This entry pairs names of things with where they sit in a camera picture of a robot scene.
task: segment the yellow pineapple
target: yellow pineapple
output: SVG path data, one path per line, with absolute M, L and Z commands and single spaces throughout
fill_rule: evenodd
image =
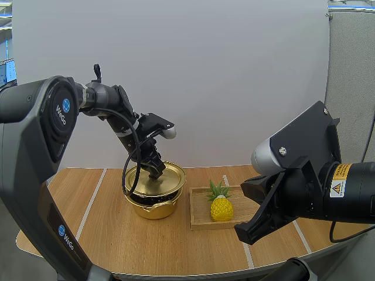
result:
M 207 195 L 209 201 L 211 201 L 211 217 L 214 221 L 228 221 L 233 218 L 233 206 L 232 203 L 227 199 L 230 197 L 227 193 L 229 186 L 221 187 L 220 182 L 217 187 L 210 180 L 210 190 L 212 194 Z

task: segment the warning label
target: warning label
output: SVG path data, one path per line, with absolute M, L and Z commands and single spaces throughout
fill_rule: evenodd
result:
M 341 184 L 339 183 L 337 186 L 335 186 L 335 187 L 333 188 L 333 190 L 334 190 L 335 192 L 337 192 L 338 194 L 340 194 L 340 187 L 341 187 Z
M 329 197 L 344 197 L 346 180 L 332 180 Z
M 329 197 L 344 197 L 347 174 L 352 164 L 340 164 L 336 167 L 330 184 Z
M 352 164 L 340 164 L 336 167 L 333 180 L 346 180 L 347 174 Z

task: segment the yellow warning sticker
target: yellow warning sticker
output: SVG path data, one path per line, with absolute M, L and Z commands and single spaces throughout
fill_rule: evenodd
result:
M 336 167 L 332 180 L 346 180 L 347 174 L 352 164 L 340 164 Z
M 337 186 L 333 187 L 332 189 L 337 192 L 338 194 L 340 194 L 340 187 L 341 187 L 341 184 L 339 183 Z

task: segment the wooden tray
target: wooden tray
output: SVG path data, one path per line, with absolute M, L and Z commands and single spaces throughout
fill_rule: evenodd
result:
M 233 218 L 230 221 L 213 221 L 208 194 L 208 187 L 192 187 L 189 190 L 192 231 L 233 228 L 236 224 L 249 221 L 259 209 L 257 203 L 244 196 L 241 186 L 230 186 L 228 194 L 231 195 L 229 200 L 233 205 Z

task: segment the gold lid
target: gold lid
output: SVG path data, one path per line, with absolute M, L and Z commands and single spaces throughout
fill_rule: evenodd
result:
M 134 194 L 139 196 L 164 196 L 175 192 L 183 186 L 186 181 L 185 171 L 178 165 L 163 161 L 165 169 L 158 179 L 151 179 L 149 172 L 142 170 L 139 174 L 137 187 Z M 137 166 L 129 169 L 125 174 L 125 187 L 130 190 L 134 179 Z

